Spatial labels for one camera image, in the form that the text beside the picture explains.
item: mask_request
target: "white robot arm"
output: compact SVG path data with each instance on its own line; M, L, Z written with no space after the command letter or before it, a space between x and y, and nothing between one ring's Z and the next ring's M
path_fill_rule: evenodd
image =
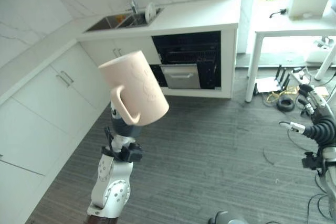
M141 147L135 142L141 127L127 125L111 102L112 126L116 133L105 128L108 145L102 147L97 182L92 190L91 204L85 224L117 223L130 197L130 175L133 162L140 161Z
M305 100L298 101L306 108L313 125L304 126L294 122L279 124L314 139L319 145L316 155L313 152L305 153L306 157L302 159L302 164L304 168L317 170L328 194L330 215L336 223L336 119L325 99L311 86L300 85L299 93Z

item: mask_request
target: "pink mug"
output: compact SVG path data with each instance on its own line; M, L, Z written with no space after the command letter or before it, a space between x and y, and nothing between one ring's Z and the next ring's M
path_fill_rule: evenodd
M98 67L111 87L111 101L128 125L147 125L163 117L169 105L142 51Z

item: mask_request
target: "dishwasher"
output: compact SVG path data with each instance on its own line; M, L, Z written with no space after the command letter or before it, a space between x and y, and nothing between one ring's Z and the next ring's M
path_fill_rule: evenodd
M221 86L220 31L161 35L152 39L162 62L160 69L153 71L159 83L171 89Z

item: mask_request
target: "gray carpet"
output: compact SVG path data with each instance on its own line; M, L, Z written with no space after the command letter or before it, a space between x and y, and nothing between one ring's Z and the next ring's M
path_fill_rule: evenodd
M283 114L264 106L260 96L245 103L246 73L236 70L231 100L167 97L168 113L144 127L137 139L145 155L134 165L131 197L118 223L205 224L229 206L238 208L250 224L306 223L307 202L320 190L314 183L315 172L302 168L304 151L288 140L278 122L308 121L299 110ZM261 75L269 73L264 70ZM83 222L100 147L106 144L102 129L108 124L110 115L105 110L27 224ZM291 136L316 150L310 139ZM310 211L310 223L330 223L318 213L316 200Z

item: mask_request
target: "white countertop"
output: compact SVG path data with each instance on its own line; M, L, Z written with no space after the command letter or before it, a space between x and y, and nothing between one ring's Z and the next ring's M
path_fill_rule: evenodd
M281 33L292 33L295 36L295 33L300 35L302 33L312 34L314 31L320 34L319 31L321 30L327 31L326 34L336 35L336 13L329 6L326 7L321 18L291 19L286 14L274 14L272 18L269 18L270 13L272 11L259 12L253 18L252 24L254 25L251 29L256 33L262 33L267 36L279 36Z
M91 31L77 37L78 41L196 33L238 27L240 0L203 0L167 5L149 25Z
M146 27L83 33L103 17L73 20L0 68L0 104L78 41L236 29L240 0L172 4Z

